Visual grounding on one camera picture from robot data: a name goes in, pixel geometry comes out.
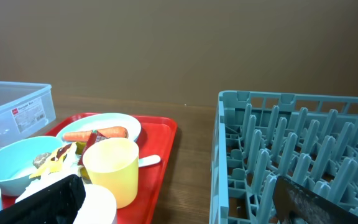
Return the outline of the green bowl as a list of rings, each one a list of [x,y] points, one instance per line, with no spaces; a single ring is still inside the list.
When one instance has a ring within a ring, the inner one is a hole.
[[[29,176],[36,171],[33,160],[45,152],[63,146],[53,136],[23,139],[0,149],[0,188],[3,195],[18,197],[31,183]]]

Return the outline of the white tissue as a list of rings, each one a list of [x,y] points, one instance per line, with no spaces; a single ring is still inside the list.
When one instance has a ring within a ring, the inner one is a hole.
[[[52,172],[50,174],[42,174],[40,177],[35,178],[28,187],[26,187],[23,194],[18,196],[15,200],[15,203],[20,202],[21,200],[37,193],[38,191],[52,185],[59,180],[64,179],[65,177],[75,174],[78,174],[78,161],[80,160],[80,155],[69,154],[63,162],[63,169],[59,172]]]

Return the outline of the yellow snack wrapper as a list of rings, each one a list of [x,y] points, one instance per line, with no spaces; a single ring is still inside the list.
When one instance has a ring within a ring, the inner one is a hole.
[[[50,173],[60,172],[63,170],[63,163],[70,152],[76,152],[77,145],[75,143],[67,144],[66,146],[59,147],[51,152],[49,158],[45,163],[34,171],[29,178],[38,178],[42,175],[49,175]]]

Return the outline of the orange carrot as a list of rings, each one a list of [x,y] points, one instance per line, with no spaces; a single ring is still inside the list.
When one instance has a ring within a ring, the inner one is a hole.
[[[101,133],[107,138],[128,138],[128,130],[122,126],[113,126],[110,128],[97,129],[97,132]],[[75,131],[68,132],[63,135],[65,141],[82,141],[85,142],[89,139],[92,131]]]

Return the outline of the red snack wrapper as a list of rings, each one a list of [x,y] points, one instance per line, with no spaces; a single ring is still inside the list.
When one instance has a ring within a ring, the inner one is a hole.
[[[93,144],[96,144],[97,142],[100,142],[102,140],[107,139],[106,136],[104,136],[103,134],[101,134],[99,131],[97,130],[93,130],[89,136],[89,139],[87,140],[85,147],[83,149],[82,155],[80,157],[80,160],[78,161],[78,165],[82,166],[83,165],[83,156],[85,154],[85,152],[88,150],[89,147],[91,147]]]

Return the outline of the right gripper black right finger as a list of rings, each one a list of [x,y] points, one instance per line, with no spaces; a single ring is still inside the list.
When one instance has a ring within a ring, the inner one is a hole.
[[[284,176],[277,177],[273,204],[280,223],[358,223],[357,215],[345,211]]]

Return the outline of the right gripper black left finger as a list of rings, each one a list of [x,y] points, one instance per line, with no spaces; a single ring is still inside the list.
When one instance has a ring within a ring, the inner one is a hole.
[[[75,174],[0,211],[0,224],[72,224],[85,201],[82,178]]]

